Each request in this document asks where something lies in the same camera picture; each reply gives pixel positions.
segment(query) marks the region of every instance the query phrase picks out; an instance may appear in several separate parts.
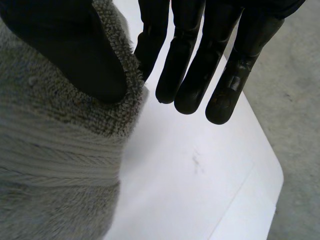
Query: gray floor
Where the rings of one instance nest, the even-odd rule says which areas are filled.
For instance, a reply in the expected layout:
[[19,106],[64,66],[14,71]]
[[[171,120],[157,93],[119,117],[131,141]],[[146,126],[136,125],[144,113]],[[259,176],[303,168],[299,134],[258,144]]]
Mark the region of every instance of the gray floor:
[[320,0],[307,0],[286,19],[244,93],[284,173],[268,240],[319,240]]

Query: white table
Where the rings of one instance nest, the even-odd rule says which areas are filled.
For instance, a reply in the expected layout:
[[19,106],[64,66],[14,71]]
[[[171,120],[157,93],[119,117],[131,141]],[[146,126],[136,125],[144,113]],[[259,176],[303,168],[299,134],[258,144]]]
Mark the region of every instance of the white table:
[[[135,45],[143,27],[138,0],[115,3]],[[265,240],[283,184],[280,164],[243,94],[228,123],[206,120],[225,58],[195,114],[156,100],[172,13],[169,22],[148,101],[125,151],[120,199],[105,240]]]

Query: gloved hand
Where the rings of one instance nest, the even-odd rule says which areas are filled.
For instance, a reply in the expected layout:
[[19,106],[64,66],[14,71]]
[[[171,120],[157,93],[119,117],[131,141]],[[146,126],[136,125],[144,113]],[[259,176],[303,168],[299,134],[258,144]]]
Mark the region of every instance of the gloved hand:
[[[192,114],[198,109],[241,17],[232,53],[205,112],[214,124],[227,122],[262,48],[281,27],[284,18],[304,1],[172,0],[175,31],[155,92],[159,102],[174,101],[182,114]],[[169,3],[170,0],[139,0],[144,25],[135,55],[145,81],[166,38]],[[202,39],[185,76],[203,11]]]
[[78,90],[105,103],[116,103],[127,93],[126,77],[92,2],[0,0],[0,16]]

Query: gray fabric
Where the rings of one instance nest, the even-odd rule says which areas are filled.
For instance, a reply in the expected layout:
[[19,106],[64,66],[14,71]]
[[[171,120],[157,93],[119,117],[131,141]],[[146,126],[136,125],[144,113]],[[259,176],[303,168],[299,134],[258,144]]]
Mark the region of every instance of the gray fabric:
[[[146,91],[115,7],[109,0],[93,5],[126,74],[118,104],[79,92],[0,21],[1,239],[96,240],[111,226],[122,149]],[[100,167],[112,181],[97,181],[105,179]]]

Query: hand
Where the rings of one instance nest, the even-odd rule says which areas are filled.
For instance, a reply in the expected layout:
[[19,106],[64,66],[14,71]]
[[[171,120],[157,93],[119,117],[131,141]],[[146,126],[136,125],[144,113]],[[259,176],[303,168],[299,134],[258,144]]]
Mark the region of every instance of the hand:
[[[224,124],[230,119],[263,46],[284,22],[262,8],[244,8],[229,2],[171,1],[174,38],[155,92],[160,103],[174,102],[180,113],[194,113],[223,56],[232,30],[242,15],[233,51],[206,108],[206,117],[214,124]],[[139,0],[144,25],[138,37],[135,55],[141,62],[140,69],[145,81],[153,70],[166,38],[169,3],[169,0]],[[185,76],[204,8],[202,39]]]
[[124,70],[92,0],[0,0],[0,16],[80,91],[105,103],[126,95]]

